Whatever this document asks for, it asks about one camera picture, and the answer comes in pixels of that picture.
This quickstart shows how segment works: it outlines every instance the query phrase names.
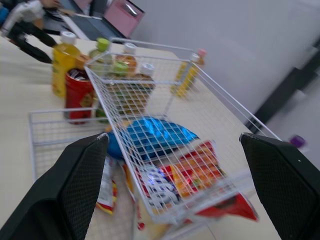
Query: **red can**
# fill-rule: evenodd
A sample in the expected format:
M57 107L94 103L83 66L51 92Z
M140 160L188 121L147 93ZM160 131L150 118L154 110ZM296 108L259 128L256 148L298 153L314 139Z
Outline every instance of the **red can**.
M75 68L65 74L65 108L90 108L93 105L94 87L85 71L84 64L89 60L87 55L79 55L75 60ZM67 119L87 119L91 117L90 110L66 111ZM72 124L84 124L81 122L70 122Z

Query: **red snack bag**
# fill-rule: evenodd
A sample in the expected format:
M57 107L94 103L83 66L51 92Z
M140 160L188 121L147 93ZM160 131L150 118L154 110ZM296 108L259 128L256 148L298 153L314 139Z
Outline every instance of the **red snack bag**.
M183 199L188 199L197 191L213 186L220 178L226 177L219 166L214 141L202 143L194 151L181 156L176 164L160 167L154 164L141 166L136 169L136 175L143 183L142 188L149 198L149 203L155 209L159 206L162 206L160 207L162 209L164 205L169 209ZM193 216L188 216L185 223L202 222L208 218L220 218L227 214L242 216L254 221L258 219L250 202L241 193L238 193Z
M181 156L179 163L171 166L171 171L175 186L183 198L211 187L225 175L219 168L214 141L206 141Z

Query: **packaged snack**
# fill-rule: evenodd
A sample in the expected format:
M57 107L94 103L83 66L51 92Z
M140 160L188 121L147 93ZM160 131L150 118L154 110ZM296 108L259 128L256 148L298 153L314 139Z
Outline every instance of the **packaged snack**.
M132 197L132 200L136 201L135 185L134 185L131 173L129 171L129 168L128 168L126 163L120 164L120 167L121 167L121 169L123 171L123 174L125 176L125 184L126 184L126 187L127 187L128 191L129 191L131 197Z
M116 167L116 162L107 156L104 161L100 192L95 206L102 211L113 214L117 200L116 183L112 180L112 175Z
M154 206L153 212L160 213L161 209L169 209L193 193L209 188L219 178L225 177L215 151L214 142L206 141L194 151L181 156L177 164L160 167L145 164L137 167L136 174L143 183L142 188L149 203ZM207 218L220 218L226 214L255 221L258 219L250 202L238 193L217 205L197 212L185 222L200 222Z
M188 144L198 138L197 135L183 126L153 117L142 117L133 121L127 127L127 131L142 160L170 154L179 146ZM121 137L123 139L127 138L125 133ZM107 153L114 158L123 159L114 134L110 133L109 138L110 143Z
M169 227L170 224L154 223L143 201L138 199L133 221L133 240L157 240Z
M225 175L219 167L215 145L214 141L206 141L171 166L173 181L181 197L209 188Z

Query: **wire mesh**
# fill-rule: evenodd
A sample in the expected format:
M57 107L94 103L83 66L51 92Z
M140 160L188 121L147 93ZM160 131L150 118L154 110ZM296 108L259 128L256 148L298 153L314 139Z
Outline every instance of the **wire mesh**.
M177 57L133 57L119 52L106 52L99 58L112 59L113 63L103 64L96 58L87 64L86 71L155 222L177 224L195 209L200 210L200 206L212 206L232 197L238 190L253 188L238 141L242 132L249 131L233 113L246 119L253 115L196 64ZM117 69L119 59L126 61L126 71ZM153 66L149 75L144 74L145 64ZM184 126L199 139L185 143L184 130L171 127L170 131L179 136L177 141L169 141L164 135L161 140L157 137L151 140L148 121L143 121L151 118ZM128 131L132 123L136 125L131 128L134 134ZM166 127L155 126L155 131ZM267 128L261 134L276 137ZM216 142L218 154L202 150L201 144L206 140ZM183 157L194 151L198 152L196 156ZM155 153L154 158L145 157L151 153ZM164 182L159 185L155 181L151 185L150 168L154 173L168 166L176 172L173 186L163 187ZM190 179L183 174L190 170L192 181L197 181L193 187L188 186ZM179 199L173 194L179 191L178 183L186 187L186 194L179 194Z
M70 110L33 112L30 120L31 159L34 180L41 177L57 161L65 147L81 138L104 131L104 118L65 119ZM127 190L122 170L113 173L117 199L113 215L95 209L86 240L129 240L132 238L134 204Z

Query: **yellow juice bottle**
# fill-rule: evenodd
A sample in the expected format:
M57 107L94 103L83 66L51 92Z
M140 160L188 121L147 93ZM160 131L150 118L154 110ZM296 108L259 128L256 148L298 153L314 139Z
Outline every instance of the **yellow juice bottle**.
M58 97L66 96L65 74L76 66L76 57L81 53L75 47L76 35L61 32L61 43L53 47L52 91Z
M193 63L197 63L199 60L199 55L196 53L192 53L190 56L190 60ZM179 82L182 79L183 74L185 73L186 67L188 63L183 62L179 68L179 71L175 77L175 81ZM189 90L190 86L195 81L195 77L198 73L198 68L194 65L192 65L186 75L186 77L183 79L183 82L180 85L172 85L171 86L171 93L176 94L178 97L185 97L187 95L187 91Z

